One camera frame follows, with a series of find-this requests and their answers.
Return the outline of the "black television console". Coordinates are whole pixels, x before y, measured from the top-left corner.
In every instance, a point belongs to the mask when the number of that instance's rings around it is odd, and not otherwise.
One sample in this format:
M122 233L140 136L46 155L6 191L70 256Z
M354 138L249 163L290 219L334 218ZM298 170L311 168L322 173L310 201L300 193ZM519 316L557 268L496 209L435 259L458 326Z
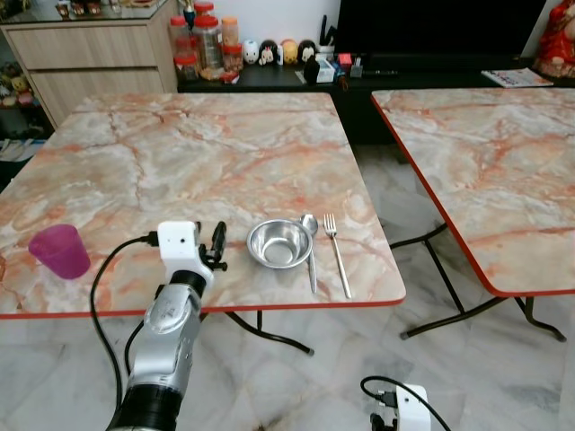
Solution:
M371 93L379 90L497 89L478 70L402 71L398 75L363 75L341 84L308 85L303 67L247 66L238 81L196 81L178 84L178 92L325 92L330 94L342 128L352 146L394 146L395 139L375 106Z

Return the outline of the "small steel bowl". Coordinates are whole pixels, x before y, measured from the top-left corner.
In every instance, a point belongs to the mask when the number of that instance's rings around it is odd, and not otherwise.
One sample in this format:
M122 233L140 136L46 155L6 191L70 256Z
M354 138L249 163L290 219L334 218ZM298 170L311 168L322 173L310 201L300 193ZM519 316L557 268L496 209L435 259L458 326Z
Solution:
M311 255L311 230L292 219L268 219L248 233L248 253L256 263L270 269L291 269Z

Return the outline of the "slim clear jar red lid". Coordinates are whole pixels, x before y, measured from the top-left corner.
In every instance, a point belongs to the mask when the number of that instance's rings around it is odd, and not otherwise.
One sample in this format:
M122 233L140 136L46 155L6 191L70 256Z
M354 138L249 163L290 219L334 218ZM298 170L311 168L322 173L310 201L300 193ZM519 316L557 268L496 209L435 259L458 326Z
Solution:
M170 17L168 31L172 42L172 56L175 60L196 57L196 41L184 16Z

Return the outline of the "black round gadget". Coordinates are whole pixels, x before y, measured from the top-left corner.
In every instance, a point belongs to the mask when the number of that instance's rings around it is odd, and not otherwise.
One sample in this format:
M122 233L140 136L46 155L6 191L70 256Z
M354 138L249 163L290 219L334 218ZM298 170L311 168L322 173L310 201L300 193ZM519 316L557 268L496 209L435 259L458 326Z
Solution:
M315 57L308 58L304 64L304 78L307 85L316 85L319 82L319 74L321 71L320 62Z

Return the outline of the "colourful magazine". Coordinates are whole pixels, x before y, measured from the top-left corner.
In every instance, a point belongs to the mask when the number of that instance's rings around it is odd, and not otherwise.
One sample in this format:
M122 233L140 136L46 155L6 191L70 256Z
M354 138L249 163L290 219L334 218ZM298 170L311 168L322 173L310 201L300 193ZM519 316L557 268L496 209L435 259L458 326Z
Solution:
M543 75L536 74L530 68L513 70L482 70L481 75L493 81L504 89L530 89L530 87L554 86Z

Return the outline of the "white blue box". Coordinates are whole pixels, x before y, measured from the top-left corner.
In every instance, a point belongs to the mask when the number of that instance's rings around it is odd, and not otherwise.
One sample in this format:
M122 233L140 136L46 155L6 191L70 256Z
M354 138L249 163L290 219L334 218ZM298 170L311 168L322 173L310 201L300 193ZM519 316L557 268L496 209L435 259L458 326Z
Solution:
M316 62L319 63L319 73L317 73L316 82L318 84L332 83L338 71L337 63L332 62L332 53L320 52L316 55Z

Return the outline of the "purple plastic cup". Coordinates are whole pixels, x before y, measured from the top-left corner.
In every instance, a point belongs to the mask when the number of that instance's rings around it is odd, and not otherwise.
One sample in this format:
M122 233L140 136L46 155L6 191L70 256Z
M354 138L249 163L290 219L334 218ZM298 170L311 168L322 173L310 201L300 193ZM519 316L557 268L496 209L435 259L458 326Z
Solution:
M29 252L53 274L78 279L89 271L91 261L77 227L55 224L45 227L29 241Z

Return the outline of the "black flat television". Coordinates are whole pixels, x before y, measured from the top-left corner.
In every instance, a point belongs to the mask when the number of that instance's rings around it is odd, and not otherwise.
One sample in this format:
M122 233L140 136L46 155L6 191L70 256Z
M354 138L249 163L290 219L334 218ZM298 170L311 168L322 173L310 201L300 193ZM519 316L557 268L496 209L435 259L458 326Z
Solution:
M517 57L546 0L341 0L338 52Z

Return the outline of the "dark open shelf unit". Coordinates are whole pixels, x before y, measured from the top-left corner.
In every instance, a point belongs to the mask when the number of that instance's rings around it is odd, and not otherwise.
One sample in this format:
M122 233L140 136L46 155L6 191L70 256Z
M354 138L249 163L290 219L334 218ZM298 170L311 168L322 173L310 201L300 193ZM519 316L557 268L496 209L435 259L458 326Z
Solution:
M0 190L53 135L49 115L18 63L0 63Z

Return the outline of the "clear jar orange lid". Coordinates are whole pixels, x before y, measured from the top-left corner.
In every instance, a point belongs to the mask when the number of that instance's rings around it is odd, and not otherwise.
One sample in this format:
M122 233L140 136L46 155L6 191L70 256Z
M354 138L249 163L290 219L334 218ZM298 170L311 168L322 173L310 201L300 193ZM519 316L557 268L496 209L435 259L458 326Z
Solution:
M223 16L221 20L221 30L221 42L225 49L234 50L235 47L241 46L238 17Z

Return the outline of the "steel spoon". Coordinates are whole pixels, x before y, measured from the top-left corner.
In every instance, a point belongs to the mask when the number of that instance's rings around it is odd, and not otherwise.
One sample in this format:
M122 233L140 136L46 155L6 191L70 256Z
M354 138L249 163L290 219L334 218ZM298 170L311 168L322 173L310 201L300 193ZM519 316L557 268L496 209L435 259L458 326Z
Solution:
M319 293L319 280L317 280L316 263L314 259L314 238L317 234L317 230L319 230L319 222L316 221L314 215L303 214L303 216L300 218L300 223L307 231L307 238L312 243L312 249L308 252L307 255L307 266L309 271L309 284L311 284L311 292L313 295L317 295L317 293Z

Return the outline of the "small jar red lid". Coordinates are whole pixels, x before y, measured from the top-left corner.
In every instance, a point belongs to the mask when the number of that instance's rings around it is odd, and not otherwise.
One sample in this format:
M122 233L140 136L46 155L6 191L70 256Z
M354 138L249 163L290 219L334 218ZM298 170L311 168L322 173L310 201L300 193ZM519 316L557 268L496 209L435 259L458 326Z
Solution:
M199 79L198 60L196 55L180 55L173 58L178 82L196 82Z

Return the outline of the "red seated statue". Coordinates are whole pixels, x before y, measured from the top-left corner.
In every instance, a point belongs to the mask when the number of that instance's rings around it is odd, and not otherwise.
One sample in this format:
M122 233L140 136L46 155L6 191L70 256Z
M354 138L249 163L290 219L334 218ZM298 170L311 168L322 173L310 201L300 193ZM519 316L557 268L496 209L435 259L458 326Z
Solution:
M562 0L549 12L535 53L534 70L551 78L575 77L575 1Z

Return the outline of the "steel fork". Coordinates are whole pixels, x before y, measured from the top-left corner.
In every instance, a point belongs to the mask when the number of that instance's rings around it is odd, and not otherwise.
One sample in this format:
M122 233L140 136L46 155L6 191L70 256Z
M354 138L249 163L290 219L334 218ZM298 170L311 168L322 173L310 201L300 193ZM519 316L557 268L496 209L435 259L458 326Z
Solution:
M338 242L338 230L336 222L334 222L334 214L325 214L322 218L322 225L324 232L327 233L330 242L332 242L332 249L334 251L334 258L336 258L337 268L340 271L340 279L342 283L342 292L344 292L346 299L353 299L354 295L352 290L350 290L350 283L348 280L348 271L344 261L342 261L342 254L340 243Z

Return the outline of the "large clear jar red lid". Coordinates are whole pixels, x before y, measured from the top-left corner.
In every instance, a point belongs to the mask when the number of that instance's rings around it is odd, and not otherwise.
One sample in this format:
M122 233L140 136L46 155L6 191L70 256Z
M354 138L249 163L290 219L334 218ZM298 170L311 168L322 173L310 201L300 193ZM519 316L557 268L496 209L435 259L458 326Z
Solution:
M193 4L196 18L192 33L196 41L199 75L204 81L218 81L225 73L222 29L219 18L214 15L214 9L214 5L208 1L197 1Z

